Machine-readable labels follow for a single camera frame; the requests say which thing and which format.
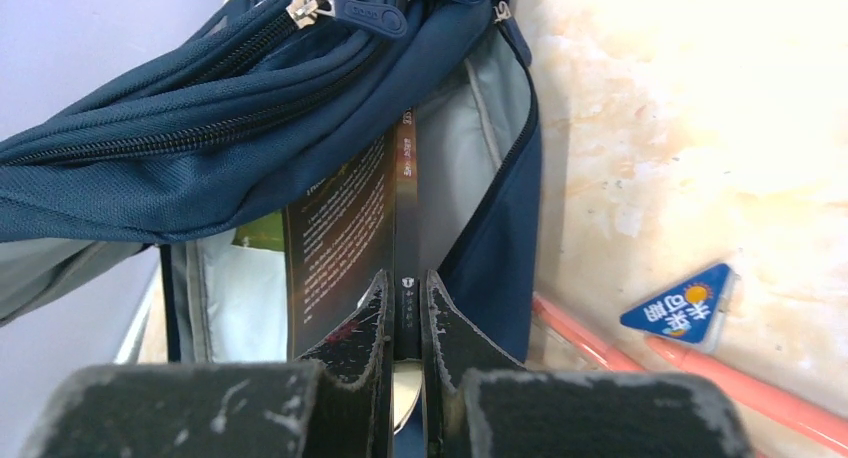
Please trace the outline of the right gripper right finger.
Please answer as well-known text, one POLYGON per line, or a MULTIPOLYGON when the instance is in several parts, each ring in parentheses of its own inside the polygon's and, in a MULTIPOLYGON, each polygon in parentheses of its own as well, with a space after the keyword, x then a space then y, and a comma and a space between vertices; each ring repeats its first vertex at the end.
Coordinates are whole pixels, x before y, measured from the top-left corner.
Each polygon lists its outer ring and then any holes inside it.
POLYGON ((683 373, 533 371, 429 272, 422 415, 431 457, 751 457, 735 407, 683 373))

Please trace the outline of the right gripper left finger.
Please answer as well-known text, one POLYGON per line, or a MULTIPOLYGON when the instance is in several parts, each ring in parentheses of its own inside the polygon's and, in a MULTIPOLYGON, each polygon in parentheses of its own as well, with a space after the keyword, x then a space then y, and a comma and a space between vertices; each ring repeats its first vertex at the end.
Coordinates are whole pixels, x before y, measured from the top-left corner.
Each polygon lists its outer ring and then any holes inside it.
POLYGON ((389 457, 392 284, 286 363, 102 365, 50 397, 25 457, 389 457))

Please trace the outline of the navy blue student backpack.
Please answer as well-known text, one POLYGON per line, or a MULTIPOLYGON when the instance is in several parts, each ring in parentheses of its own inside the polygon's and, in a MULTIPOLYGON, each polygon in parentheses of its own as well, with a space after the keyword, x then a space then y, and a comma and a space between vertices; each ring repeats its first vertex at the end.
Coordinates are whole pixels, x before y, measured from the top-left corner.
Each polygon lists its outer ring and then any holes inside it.
POLYGON ((542 139, 510 0, 229 0, 183 45, 1 145, 1 320, 155 246, 171 357, 283 361, 284 252, 231 244, 416 117, 396 182, 396 354, 429 272, 517 360, 542 139))

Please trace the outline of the green blue book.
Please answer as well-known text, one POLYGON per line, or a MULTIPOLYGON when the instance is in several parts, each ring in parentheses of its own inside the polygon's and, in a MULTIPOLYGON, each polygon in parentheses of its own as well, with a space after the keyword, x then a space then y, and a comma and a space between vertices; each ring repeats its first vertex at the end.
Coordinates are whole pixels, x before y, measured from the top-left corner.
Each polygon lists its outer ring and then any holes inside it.
POLYGON ((236 229, 231 244, 238 247, 285 251, 283 212, 277 210, 236 229))

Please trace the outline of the dark brown book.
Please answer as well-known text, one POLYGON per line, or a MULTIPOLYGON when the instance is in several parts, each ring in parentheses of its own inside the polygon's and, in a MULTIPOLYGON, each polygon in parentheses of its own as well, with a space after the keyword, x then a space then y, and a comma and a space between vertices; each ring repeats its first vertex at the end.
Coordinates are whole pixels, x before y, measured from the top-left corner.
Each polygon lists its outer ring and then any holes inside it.
POLYGON ((283 214, 287 356, 349 333, 375 274, 394 260, 396 182, 415 171, 414 109, 283 214))

